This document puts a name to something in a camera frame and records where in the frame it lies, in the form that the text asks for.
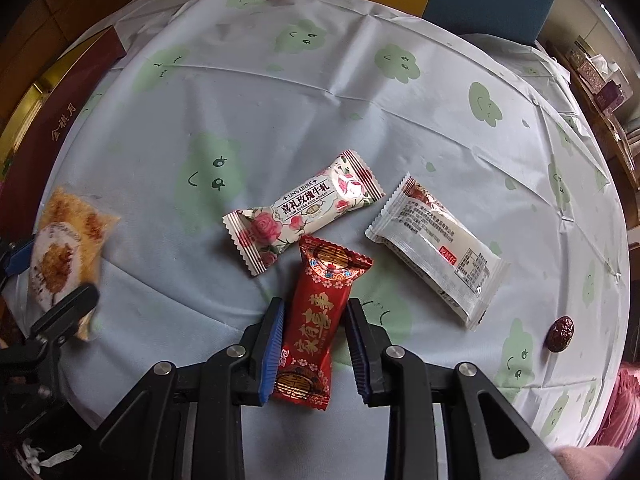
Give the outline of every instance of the pink fabric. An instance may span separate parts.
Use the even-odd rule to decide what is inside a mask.
[[[569,480],[605,480],[622,456],[609,446],[565,447],[554,452]]]
[[[625,449],[640,422],[638,368],[622,363],[598,433],[591,444]]]

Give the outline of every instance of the white tablecloth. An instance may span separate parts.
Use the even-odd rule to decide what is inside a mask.
[[[63,352],[87,420],[104,418],[153,363],[203,361],[237,342],[268,298],[290,296],[297,248],[252,279],[221,216],[269,205],[351,148],[388,193],[410,171],[511,263],[468,332],[365,238],[383,201],[349,213],[318,235],[375,259],[352,292],[369,319],[427,362],[475,362],[548,446],[588,443],[626,334],[625,223],[597,147],[528,83],[466,41],[363,0],[135,0],[88,34],[107,23],[128,54],[82,110],[43,198],[68,183],[122,216],[104,248],[94,339]],[[415,67],[411,56],[376,63],[389,45]],[[39,315],[26,285],[21,276],[7,290],[24,328]],[[575,336],[550,354],[544,338],[563,315]],[[387,410],[363,406],[344,336],[334,346],[326,412],[273,401],[243,410],[247,478],[382,474]]]

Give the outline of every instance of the yellow snack package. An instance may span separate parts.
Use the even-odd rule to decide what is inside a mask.
[[[97,285],[100,251],[119,219],[56,188],[42,212],[29,269],[31,292],[45,312],[81,283]],[[92,313],[78,326],[84,341]]]

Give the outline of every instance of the silver screw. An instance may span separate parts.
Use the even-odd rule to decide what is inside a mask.
[[[49,399],[51,396],[51,390],[47,388],[44,384],[38,386],[38,396],[41,399]]]
[[[467,377],[473,377],[478,373],[476,366],[471,363],[461,363],[458,370],[461,374],[466,375]]]
[[[242,357],[246,353],[246,349],[242,345],[231,345],[226,349],[226,354],[229,357]]]
[[[156,375],[167,375],[171,371],[171,363],[160,361],[154,365],[154,373]]]
[[[394,359],[402,359],[404,357],[404,348],[398,345],[391,345],[386,347],[386,354]]]

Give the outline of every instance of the candy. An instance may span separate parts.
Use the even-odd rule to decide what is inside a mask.
[[[369,167],[356,152],[347,150],[273,205],[232,211],[222,220],[246,266],[257,276],[301,236],[383,196]]]
[[[551,352],[561,352],[569,346],[573,336],[574,320],[569,316],[562,316],[554,321],[549,332],[546,333],[546,347],[549,348]]]
[[[31,293],[43,310],[81,283],[97,283],[100,251],[117,221],[117,216],[56,188],[42,212],[29,269]],[[88,340],[91,315],[80,320],[80,339]]]
[[[470,330],[509,266],[408,173],[366,235],[397,254]]]
[[[373,260],[344,247],[303,236],[304,269],[287,311],[273,395],[325,410],[331,391],[331,341],[353,280]]]

